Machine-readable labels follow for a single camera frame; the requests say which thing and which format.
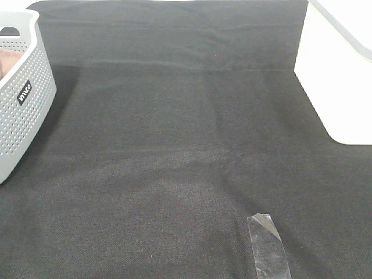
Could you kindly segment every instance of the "basket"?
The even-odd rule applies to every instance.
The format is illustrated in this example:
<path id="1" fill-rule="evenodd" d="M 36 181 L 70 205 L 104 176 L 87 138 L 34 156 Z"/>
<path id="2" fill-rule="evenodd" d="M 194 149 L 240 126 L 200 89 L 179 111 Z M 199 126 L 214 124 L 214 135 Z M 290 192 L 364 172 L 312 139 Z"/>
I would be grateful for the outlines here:
<path id="1" fill-rule="evenodd" d="M 0 11 L 0 26 L 19 32 L 0 35 L 0 48 L 24 52 L 0 80 L 0 183 L 31 144 L 56 94 L 38 18 L 33 10 Z"/>

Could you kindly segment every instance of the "basket label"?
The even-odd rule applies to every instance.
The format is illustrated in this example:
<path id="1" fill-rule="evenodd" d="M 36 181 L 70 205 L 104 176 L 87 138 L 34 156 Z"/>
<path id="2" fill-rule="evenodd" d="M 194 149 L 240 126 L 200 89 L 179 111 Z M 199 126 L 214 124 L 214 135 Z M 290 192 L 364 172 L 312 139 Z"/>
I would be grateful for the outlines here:
<path id="1" fill-rule="evenodd" d="M 26 81 L 26 84 L 22 88 L 21 92 L 17 96 L 18 103 L 22 106 L 24 101 L 27 99 L 28 95 L 30 94 L 31 89 L 33 87 L 31 86 L 30 80 Z"/>

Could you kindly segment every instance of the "black fabric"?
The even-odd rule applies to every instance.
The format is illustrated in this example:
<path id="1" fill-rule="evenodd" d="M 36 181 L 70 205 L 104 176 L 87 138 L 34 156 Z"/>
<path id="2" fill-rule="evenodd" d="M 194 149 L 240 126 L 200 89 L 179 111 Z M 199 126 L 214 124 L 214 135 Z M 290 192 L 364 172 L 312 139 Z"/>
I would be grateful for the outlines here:
<path id="1" fill-rule="evenodd" d="M 293 278 L 370 278 L 372 147 L 294 75 L 306 1 L 31 8 L 58 92 L 0 186 L 0 278 L 255 278 L 257 212 Z"/>

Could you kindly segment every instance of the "gray plastic basket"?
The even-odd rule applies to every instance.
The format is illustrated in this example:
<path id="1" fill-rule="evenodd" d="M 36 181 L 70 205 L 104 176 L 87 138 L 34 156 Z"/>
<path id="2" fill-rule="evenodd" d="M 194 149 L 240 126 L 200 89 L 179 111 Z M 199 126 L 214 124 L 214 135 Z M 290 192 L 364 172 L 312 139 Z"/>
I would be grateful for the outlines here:
<path id="1" fill-rule="evenodd" d="M 0 183 L 31 144 L 56 94 L 38 18 L 33 10 L 0 11 L 0 26 L 19 32 L 19 36 L 0 36 L 0 48 L 24 52 L 0 80 Z"/>

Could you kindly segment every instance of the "clear tape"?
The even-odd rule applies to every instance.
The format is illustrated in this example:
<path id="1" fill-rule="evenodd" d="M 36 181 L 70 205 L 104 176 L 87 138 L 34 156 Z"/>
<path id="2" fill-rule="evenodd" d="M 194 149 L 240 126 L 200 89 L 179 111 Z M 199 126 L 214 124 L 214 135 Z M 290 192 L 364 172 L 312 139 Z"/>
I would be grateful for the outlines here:
<path id="1" fill-rule="evenodd" d="M 258 279 L 292 279 L 281 238 L 269 214 L 248 217 Z"/>

